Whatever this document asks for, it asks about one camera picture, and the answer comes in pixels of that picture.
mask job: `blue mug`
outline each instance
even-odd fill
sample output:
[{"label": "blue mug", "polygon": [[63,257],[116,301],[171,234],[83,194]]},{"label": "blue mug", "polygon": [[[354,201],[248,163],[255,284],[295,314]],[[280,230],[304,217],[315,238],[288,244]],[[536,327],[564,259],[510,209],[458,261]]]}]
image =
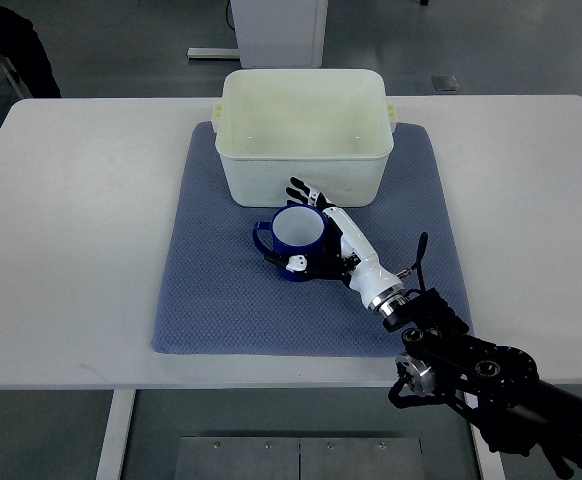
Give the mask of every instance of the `blue mug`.
[{"label": "blue mug", "polygon": [[[258,232],[269,231],[273,238],[273,252],[281,255],[306,255],[322,253],[327,222],[314,207],[304,204],[288,205],[278,210],[270,222],[256,222],[253,226],[253,243],[263,254],[272,250],[259,238]],[[308,278],[277,267],[282,278],[292,282],[304,282]]]}]

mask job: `robotic arm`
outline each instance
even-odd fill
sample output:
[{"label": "robotic arm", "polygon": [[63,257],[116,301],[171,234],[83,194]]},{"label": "robotic arm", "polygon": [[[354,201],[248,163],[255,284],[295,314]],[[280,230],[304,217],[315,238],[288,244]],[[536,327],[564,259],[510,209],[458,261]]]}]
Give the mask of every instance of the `robotic arm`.
[{"label": "robotic arm", "polygon": [[[328,219],[325,251],[265,259],[308,278],[341,280],[360,293],[365,308],[381,314],[389,332],[409,325],[401,333],[405,351],[396,358],[398,380],[389,392],[395,407],[446,404],[480,430],[493,452],[527,456],[538,444],[559,478],[573,475],[565,458],[582,469],[582,398],[540,380],[525,352],[469,335],[439,293],[425,288],[426,234],[413,266],[392,274],[344,210],[301,180],[291,183],[288,203],[312,205]],[[405,291],[401,279],[413,272],[420,288]],[[412,394],[403,395],[405,387]],[[478,406],[469,407],[459,392],[476,396]]]}]

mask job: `metal plate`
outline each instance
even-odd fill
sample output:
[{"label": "metal plate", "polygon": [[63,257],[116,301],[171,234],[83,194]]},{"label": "metal plate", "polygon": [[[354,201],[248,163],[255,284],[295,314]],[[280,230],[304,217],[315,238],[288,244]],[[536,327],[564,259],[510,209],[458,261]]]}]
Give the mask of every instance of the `metal plate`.
[{"label": "metal plate", "polygon": [[301,480],[424,480],[417,438],[303,438]]},{"label": "metal plate", "polygon": [[433,86],[438,92],[455,92],[460,90],[460,84],[453,75],[431,77]]},{"label": "metal plate", "polygon": [[237,48],[195,48],[187,50],[189,60],[240,60]]},{"label": "metal plate", "polygon": [[182,437],[175,480],[424,480],[417,438]]},{"label": "metal plate", "polygon": [[299,440],[182,437],[175,480],[298,480]]}]

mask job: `screw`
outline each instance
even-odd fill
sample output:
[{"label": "screw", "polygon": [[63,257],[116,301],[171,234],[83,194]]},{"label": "screw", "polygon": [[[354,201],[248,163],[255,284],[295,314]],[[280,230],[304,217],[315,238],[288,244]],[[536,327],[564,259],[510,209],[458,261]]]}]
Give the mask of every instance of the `screw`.
[{"label": "screw", "polygon": [[422,340],[422,337],[424,337],[422,330],[418,330],[417,328],[410,328],[402,334],[402,340],[408,343],[419,342]]},{"label": "screw", "polygon": [[491,360],[482,360],[475,366],[475,373],[481,377],[495,377],[500,373],[500,366]]}]

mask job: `blue mat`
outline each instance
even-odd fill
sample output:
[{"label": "blue mat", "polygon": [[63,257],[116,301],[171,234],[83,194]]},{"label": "blue mat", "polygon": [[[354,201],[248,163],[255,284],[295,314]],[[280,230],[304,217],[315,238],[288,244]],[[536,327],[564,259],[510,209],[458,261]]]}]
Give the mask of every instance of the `blue mat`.
[{"label": "blue mat", "polygon": [[[398,332],[382,327],[357,292],[339,281],[292,283],[278,277],[251,240],[258,220],[276,209],[244,208],[229,193],[210,123],[191,139],[171,245],[157,307],[152,346],[160,353],[392,357]],[[423,268],[470,324],[462,272],[449,225],[433,149],[418,125],[398,124],[395,147],[374,202],[347,213],[381,263],[398,272],[429,233]],[[417,287],[413,275],[407,288]]]}]

